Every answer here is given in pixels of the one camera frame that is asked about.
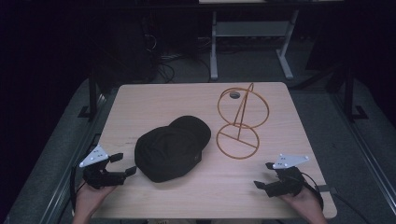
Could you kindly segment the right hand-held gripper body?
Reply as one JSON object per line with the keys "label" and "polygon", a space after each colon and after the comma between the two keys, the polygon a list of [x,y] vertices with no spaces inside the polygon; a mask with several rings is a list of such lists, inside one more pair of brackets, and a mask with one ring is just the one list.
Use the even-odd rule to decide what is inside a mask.
{"label": "right hand-held gripper body", "polygon": [[266,185],[266,193],[269,197],[285,194],[299,194],[304,183],[302,172],[297,165],[309,161],[308,156],[280,154],[274,163],[274,171],[278,181]]}

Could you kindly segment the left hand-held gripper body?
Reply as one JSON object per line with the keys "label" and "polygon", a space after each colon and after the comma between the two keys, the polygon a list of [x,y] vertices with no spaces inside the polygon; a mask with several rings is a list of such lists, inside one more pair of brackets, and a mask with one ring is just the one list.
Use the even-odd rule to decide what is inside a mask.
{"label": "left hand-held gripper body", "polygon": [[95,189],[122,185],[126,179],[124,172],[109,172],[106,166],[110,163],[109,155],[100,145],[79,163],[83,169],[83,179]]}

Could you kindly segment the black cap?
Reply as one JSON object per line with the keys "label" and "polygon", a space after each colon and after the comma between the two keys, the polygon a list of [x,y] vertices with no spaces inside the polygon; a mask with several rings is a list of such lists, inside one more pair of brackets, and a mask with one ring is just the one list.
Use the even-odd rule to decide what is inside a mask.
{"label": "black cap", "polygon": [[201,119],[179,117],[137,140],[135,165],[154,183],[182,177],[202,160],[210,138],[211,130]]}

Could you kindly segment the gold wire hat stand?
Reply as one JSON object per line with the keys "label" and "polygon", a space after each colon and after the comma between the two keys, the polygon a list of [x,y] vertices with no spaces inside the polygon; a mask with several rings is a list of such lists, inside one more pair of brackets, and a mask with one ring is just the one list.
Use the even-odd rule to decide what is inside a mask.
{"label": "gold wire hat stand", "polygon": [[[240,98],[231,98],[231,91],[239,92]],[[216,134],[219,150],[235,160],[256,154],[261,146],[258,129],[269,119],[270,106],[254,90],[254,84],[224,90],[219,96],[217,110],[224,122]]]}

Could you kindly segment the person's left hand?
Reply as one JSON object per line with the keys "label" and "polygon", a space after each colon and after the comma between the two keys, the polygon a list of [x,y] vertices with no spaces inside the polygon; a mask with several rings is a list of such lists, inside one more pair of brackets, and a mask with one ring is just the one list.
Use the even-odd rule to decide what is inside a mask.
{"label": "person's left hand", "polygon": [[86,183],[78,187],[75,214],[72,224],[90,224],[92,215],[116,186],[95,189]]}

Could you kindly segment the person's right hand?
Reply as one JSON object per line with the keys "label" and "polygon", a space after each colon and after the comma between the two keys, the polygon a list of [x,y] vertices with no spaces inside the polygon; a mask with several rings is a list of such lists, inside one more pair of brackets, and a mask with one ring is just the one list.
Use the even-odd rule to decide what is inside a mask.
{"label": "person's right hand", "polygon": [[285,194],[279,199],[287,203],[308,224],[328,224],[315,194],[303,187],[299,194]]}

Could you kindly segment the grey table edge clamp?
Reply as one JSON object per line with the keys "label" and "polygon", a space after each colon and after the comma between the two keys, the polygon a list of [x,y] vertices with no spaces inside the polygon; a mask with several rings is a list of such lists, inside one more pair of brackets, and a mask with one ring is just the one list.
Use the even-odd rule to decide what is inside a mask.
{"label": "grey table edge clamp", "polygon": [[330,192],[330,194],[336,194],[337,189],[334,187],[329,187],[328,185],[319,185],[317,186],[319,192]]}

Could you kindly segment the black metal stand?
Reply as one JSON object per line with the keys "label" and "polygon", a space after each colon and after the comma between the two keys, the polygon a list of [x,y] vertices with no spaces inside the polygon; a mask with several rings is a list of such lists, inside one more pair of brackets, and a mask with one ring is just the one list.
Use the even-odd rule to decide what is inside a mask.
{"label": "black metal stand", "polygon": [[78,114],[79,118],[87,119],[88,122],[92,122],[99,111],[100,98],[102,93],[99,91],[97,83],[97,77],[93,70],[88,75],[88,87],[89,87],[89,104],[84,105]]}
{"label": "black metal stand", "polygon": [[360,105],[353,104],[354,96],[354,76],[350,67],[344,71],[345,91],[344,91],[344,113],[346,118],[354,123],[356,119],[368,119],[367,114]]}

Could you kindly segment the metal floor rail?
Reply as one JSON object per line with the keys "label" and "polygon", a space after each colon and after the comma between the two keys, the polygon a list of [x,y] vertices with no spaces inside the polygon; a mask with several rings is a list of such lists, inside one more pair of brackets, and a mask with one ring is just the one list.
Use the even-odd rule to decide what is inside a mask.
{"label": "metal floor rail", "polygon": [[102,94],[100,100],[98,114],[92,122],[86,119],[84,131],[78,138],[78,144],[72,147],[71,157],[64,167],[61,179],[53,191],[39,224],[62,224],[64,217],[74,215],[78,184],[82,174],[78,165],[96,147],[101,135],[98,121],[103,106],[106,104],[106,97]]}
{"label": "metal floor rail", "polygon": [[357,142],[391,213],[396,217],[396,129],[369,93],[357,97],[352,104],[351,117],[347,115],[344,100],[339,94],[333,94],[331,98]]}

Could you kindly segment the white metal desk frame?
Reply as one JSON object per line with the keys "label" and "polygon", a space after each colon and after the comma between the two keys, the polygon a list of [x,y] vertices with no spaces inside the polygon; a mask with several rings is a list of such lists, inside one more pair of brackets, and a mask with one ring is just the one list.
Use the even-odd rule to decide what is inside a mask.
{"label": "white metal desk frame", "polygon": [[217,80],[219,78],[218,37],[283,37],[283,45],[276,50],[276,56],[285,78],[293,79],[293,73],[286,59],[286,52],[298,15],[299,11],[294,10],[288,21],[218,21],[217,12],[214,11],[211,24],[210,79]]}

